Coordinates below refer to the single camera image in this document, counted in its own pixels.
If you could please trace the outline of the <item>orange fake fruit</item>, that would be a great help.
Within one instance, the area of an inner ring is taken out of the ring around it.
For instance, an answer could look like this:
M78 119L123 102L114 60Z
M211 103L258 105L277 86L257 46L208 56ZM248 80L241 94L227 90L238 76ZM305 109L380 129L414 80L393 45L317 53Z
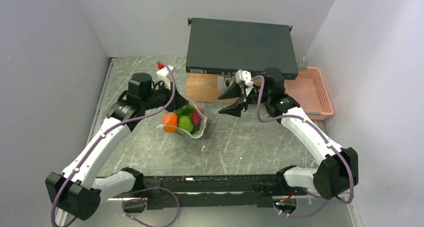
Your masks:
M173 112L165 114L162 118L163 130L167 133L176 133L178 128L178 115Z

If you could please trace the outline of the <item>polka dot zip top bag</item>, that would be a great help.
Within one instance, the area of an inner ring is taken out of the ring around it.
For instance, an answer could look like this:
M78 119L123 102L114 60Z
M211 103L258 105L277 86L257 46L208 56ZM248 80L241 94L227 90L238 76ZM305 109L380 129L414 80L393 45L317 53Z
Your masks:
M188 104L163 115L156 128L187 139L202 137L208 121L204 108L189 98L187 101Z

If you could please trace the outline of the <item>green fake lime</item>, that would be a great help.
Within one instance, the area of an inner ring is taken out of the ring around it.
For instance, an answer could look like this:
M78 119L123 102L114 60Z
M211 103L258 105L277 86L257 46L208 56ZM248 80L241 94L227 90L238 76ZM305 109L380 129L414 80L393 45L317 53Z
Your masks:
M192 132L194 129L194 125L192 123L191 117L188 117L188 116L179 117L177 127L182 130L188 131L189 133Z

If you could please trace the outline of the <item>purple fake sweet potato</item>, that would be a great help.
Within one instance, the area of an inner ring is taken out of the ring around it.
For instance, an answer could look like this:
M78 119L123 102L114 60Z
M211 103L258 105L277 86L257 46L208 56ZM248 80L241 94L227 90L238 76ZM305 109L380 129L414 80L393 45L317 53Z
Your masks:
M202 116L196 109L192 112L191 121L194 126L199 126L202 123Z

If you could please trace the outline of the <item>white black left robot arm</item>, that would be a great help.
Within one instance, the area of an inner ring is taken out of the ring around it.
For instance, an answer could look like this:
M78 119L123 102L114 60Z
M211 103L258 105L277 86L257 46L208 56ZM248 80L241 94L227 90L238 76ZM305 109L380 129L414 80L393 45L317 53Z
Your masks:
M106 178L98 178L98 173L141 120L188 104L177 90L172 71L162 68L156 75L159 80L154 82L148 73L133 74L127 90L111 106L100 129L83 151L60 173L51 172L47 176L45 185L54 226L57 209L85 221L102 202L122 193L137 197L143 192L144 175L131 167L124 167Z

